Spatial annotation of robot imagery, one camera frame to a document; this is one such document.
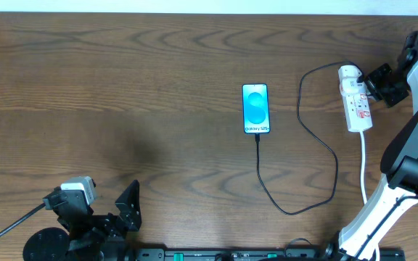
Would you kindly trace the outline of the blue screen Samsung smartphone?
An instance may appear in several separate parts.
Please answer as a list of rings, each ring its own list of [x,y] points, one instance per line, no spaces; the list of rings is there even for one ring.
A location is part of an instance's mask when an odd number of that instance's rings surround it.
[[[269,133],[269,93],[265,83],[242,86],[243,130],[246,134]]]

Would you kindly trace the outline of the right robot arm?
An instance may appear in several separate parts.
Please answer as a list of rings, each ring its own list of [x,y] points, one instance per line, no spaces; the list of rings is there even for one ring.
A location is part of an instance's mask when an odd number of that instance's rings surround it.
[[[376,190],[320,255],[323,260],[376,260],[379,242],[418,203],[418,30],[406,37],[395,70],[383,64],[363,77],[357,67],[345,66],[339,78],[343,97],[372,97],[388,107],[412,97],[414,114],[384,151]]]

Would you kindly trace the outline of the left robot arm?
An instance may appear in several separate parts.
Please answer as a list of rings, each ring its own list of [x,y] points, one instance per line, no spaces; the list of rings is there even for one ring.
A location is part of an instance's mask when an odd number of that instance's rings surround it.
[[[142,214],[137,180],[116,199],[119,214],[95,215],[96,184],[88,176],[69,179],[43,198],[61,228],[45,228],[25,243],[24,260],[135,260],[127,234],[139,231]]]

